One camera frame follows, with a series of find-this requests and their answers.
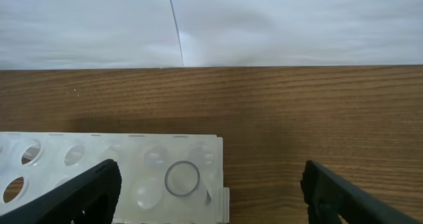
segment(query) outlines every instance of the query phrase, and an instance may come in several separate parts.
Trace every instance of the wooden table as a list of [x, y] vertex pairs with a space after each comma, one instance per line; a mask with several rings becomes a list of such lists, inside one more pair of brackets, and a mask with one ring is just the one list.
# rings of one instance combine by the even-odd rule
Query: wooden table
[[423, 67], [0, 72], [1, 131], [217, 134], [232, 223], [307, 223], [314, 159], [423, 221]]

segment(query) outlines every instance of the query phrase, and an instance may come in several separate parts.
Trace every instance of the wood grain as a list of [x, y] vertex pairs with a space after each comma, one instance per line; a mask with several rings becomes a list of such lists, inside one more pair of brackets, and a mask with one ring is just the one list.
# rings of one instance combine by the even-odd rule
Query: wood grain
[[420, 66], [4, 71], [0, 130], [217, 134], [232, 223], [307, 223], [307, 159], [423, 221]]

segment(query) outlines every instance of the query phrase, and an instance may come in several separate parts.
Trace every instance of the dark ring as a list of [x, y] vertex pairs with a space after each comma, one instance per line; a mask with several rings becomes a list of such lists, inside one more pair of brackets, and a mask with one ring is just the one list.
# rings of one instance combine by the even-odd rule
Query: dark ring
[[[169, 188], [169, 186], [168, 186], [168, 184], [167, 184], [167, 180], [168, 180], [168, 177], [169, 177], [169, 173], [171, 172], [171, 170], [175, 167], [175, 166], [177, 166], [177, 165], [181, 165], [181, 164], [187, 164], [187, 165], [190, 165], [190, 166], [192, 166], [195, 170], [196, 170], [196, 172], [197, 172], [197, 183], [196, 183], [196, 185], [195, 185], [195, 187], [191, 190], [191, 191], [189, 191], [189, 192], [187, 192], [186, 194], [175, 194], [170, 188]], [[198, 168], [197, 168], [197, 166], [193, 163], [193, 162], [191, 162], [191, 161], [177, 161], [177, 162], [175, 162], [175, 163], [173, 163], [173, 165], [171, 165], [168, 169], [167, 169], [167, 171], [166, 171], [166, 174], [165, 174], [165, 187], [166, 187], [166, 190], [168, 191], [168, 192], [170, 192], [173, 196], [175, 196], [175, 197], [178, 197], [178, 198], [183, 198], [183, 197], [187, 197], [187, 196], [189, 196], [189, 195], [191, 195], [197, 188], [198, 188], [198, 186], [200, 185], [200, 171], [198, 170]]]

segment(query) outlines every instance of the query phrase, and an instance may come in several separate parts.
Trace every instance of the white paper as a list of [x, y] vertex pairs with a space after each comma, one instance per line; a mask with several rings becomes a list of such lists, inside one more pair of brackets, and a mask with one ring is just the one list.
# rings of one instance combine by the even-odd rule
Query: white paper
[[170, 0], [0, 0], [0, 69], [180, 66]]
[[185, 66], [423, 63], [423, 0], [172, 0]]

